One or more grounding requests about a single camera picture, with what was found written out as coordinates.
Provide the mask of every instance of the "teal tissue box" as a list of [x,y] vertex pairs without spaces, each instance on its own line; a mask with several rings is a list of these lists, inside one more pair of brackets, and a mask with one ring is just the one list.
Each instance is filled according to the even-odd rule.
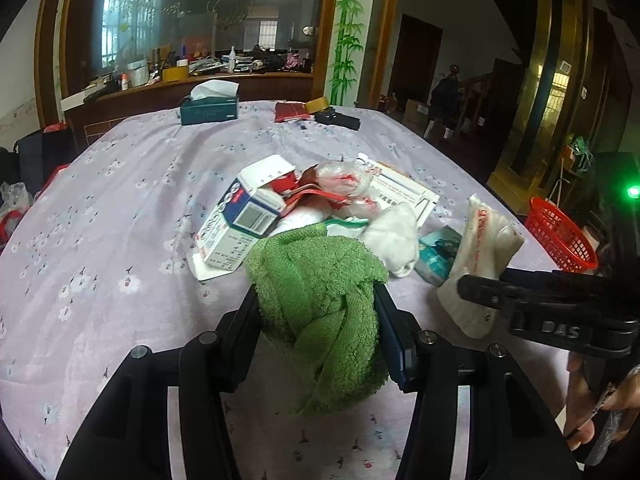
[[415,271],[428,283],[442,285],[458,254],[462,236],[448,225],[418,240],[420,258]]
[[238,118],[237,97],[205,97],[187,99],[180,106],[180,121],[187,124],[221,123]]

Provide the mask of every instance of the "wooden cabinet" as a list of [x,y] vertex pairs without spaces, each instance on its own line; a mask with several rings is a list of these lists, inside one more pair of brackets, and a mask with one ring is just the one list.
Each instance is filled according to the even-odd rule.
[[225,79],[239,83],[241,101],[291,100],[306,102],[311,99],[313,76],[299,72],[273,72],[265,74],[215,75],[190,77],[171,83],[139,86],[106,95],[65,113],[80,148],[95,142],[127,117],[158,110],[177,108],[194,86],[210,79]]

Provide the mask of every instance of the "finger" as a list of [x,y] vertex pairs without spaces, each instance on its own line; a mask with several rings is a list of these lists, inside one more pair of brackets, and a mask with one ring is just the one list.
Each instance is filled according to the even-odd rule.
[[595,426],[593,425],[593,421],[590,420],[584,425],[583,428],[580,428],[580,430],[578,430],[574,436],[567,439],[566,443],[569,446],[569,449],[571,449],[571,451],[575,451],[582,444],[586,444],[590,442],[593,436],[595,435],[595,431],[596,430],[595,430]]
[[[575,368],[574,365],[581,361],[581,356],[570,357],[569,366]],[[569,434],[575,428],[584,424],[591,416],[591,410],[596,403],[593,392],[589,389],[589,385],[584,377],[582,368],[574,369],[569,374],[569,389],[566,396],[566,423],[564,425],[564,434]],[[583,440],[586,440],[588,433],[574,435],[570,439],[576,446]]]
[[620,387],[602,405],[603,410],[640,408],[640,374],[625,379]]
[[569,352],[569,361],[566,364],[567,372],[577,372],[582,368],[582,355],[576,352]]

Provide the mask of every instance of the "green towel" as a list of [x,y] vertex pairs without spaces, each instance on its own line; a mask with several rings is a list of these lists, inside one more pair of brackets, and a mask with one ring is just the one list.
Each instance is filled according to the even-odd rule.
[[264,335],[289,357],[306,386],[294,411],[333,413],[385,382],[373,282],[382,262],[360,241],[314,224],[264,238],[244,265],[256,285]]

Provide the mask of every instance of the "yellow box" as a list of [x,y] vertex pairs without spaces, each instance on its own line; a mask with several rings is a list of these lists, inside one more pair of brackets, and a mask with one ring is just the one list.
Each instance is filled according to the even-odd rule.
[[188,66],[172,66],[171,68],[165,68],[162,70],[162,81],[169,83],[171,81],[180,81],[180,79],[187,79],[189,77]]

